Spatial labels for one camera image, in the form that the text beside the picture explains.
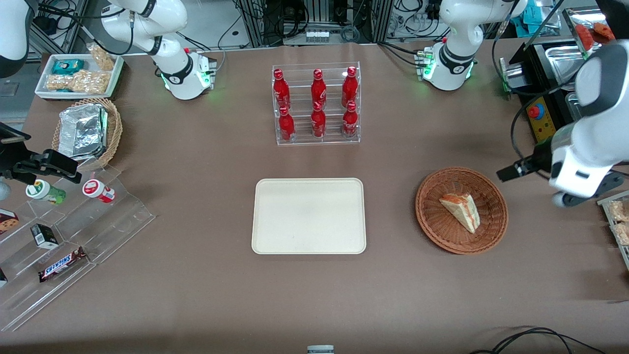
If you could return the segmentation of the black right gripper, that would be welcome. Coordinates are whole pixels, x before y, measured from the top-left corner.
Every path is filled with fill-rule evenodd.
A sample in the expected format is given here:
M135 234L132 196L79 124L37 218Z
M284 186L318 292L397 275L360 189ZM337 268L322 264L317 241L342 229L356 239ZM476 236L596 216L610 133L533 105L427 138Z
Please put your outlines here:
M81 182L77 161L56 150L44 150L41 153L29 150L25 144L30 139L29 134L1 123L0 138L2 177L24 184L34 184L38 175L62 177L74 184Z

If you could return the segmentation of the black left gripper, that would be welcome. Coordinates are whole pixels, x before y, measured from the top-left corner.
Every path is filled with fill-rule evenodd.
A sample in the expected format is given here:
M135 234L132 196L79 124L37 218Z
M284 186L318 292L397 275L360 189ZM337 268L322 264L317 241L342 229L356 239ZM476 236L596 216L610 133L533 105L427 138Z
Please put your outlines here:
M496 175L501 182L510 181L523 177L529 171L552 171L552 139L539 141L533 148L533 154L523 157L519 161L496 171Z

